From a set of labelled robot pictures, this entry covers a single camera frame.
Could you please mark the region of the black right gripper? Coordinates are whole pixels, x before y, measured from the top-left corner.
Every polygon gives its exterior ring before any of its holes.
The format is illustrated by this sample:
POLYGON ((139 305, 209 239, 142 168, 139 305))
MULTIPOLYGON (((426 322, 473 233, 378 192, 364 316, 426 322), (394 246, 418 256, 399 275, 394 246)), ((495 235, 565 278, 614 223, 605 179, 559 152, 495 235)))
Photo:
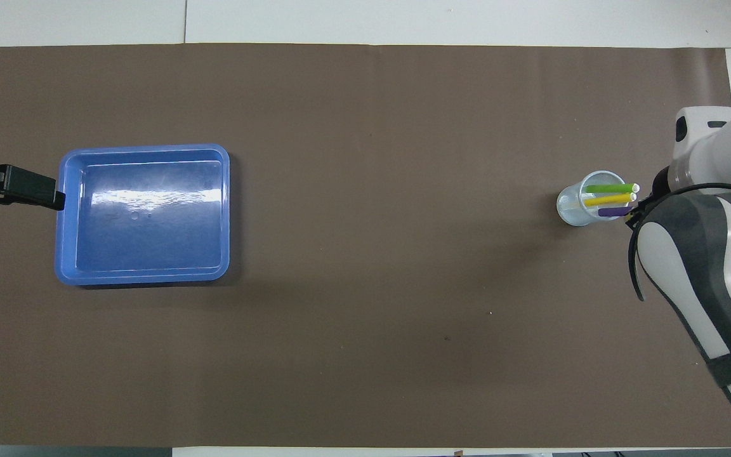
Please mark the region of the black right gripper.
MULTIPOLYGON (((668 181, 668 167, 662 168, 655 175, 652 182, 652 197, 664 197, 671 192, 668 181)), ((646 215, 646 205, 639 202, 634 206, 630 206, 629 211, 624 215, 624 222, 631 230, 636 230, 641 225, 646 215)))

